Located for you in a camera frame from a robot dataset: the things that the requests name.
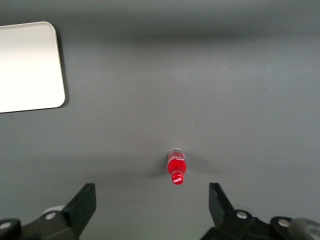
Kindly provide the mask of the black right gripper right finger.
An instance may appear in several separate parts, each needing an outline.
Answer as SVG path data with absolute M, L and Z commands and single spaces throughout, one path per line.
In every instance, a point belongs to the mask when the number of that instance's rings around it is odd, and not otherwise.
M 252 233 L 255 218 L 248 212 L 236 210 L 219 183 L 209 184 L 208 207 L 214 227 L 203 240 L 256 240 Z

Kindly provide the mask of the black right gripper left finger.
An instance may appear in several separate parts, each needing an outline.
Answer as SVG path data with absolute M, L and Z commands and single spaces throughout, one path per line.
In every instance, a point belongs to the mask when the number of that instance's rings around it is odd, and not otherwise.
M 95 184 L 86 183 L 62 209 L 46 211 L 39 217 L 39 239 L 78 240 L 96 207 Z

